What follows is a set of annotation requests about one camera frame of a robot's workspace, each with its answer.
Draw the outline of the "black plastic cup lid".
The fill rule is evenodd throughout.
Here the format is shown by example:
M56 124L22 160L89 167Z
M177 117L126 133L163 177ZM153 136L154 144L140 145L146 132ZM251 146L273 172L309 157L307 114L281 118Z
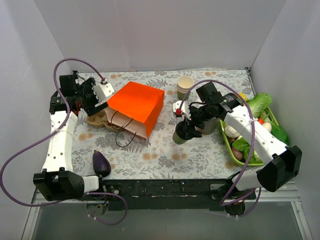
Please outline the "black plastic cup lid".
M183 122L179 122L175 127L175 134L182 140L188 141L193 138L192 131Z

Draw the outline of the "green paper cup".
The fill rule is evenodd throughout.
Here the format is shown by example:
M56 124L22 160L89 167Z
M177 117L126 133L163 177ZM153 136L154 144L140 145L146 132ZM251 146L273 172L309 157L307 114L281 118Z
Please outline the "green paper cup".
M172 140L177 144L177 145L182 145L184 144L187 140L182 139L181 137L178 136L176 132L173 133Z

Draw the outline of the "orange paper bag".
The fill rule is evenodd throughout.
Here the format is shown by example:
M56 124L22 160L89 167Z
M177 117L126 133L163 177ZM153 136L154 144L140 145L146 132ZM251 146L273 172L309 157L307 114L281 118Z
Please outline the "orange paper bag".
M130 81L104 109L109 123L148 139L164 106L165 91Z

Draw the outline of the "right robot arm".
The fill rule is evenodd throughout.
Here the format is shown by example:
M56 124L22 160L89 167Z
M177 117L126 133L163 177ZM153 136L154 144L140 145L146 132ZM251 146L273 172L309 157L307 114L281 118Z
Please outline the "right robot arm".
M299 173L302 151L299 147L289 147L278 140L257 120L247 102L235 91L222 95L217 91L216 80L202 80L194 85L201 100L194 107L179 100L172 105L173 114L184 117L175 127L173 139L183 144L203 135L205 122L219 118L233 127L249 143L250 149L260 156L263 166L252 170L241 170L227 180L226 192L237 199L245 190L264 188L275 192Z

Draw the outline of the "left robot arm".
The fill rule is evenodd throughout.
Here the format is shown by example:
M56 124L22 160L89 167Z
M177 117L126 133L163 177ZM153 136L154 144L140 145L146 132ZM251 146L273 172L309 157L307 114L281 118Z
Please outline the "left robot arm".
M74 173L72 144L79 111L84 110L91 117L104 110L114 89L107 81L97 83L90 77L79 83L78 77L77 73L61 75L60 88L50 98L50 131L54 135L41 172L33 176L34 185L49 202L80 199L88 193L101 200L107 193L99 175Z

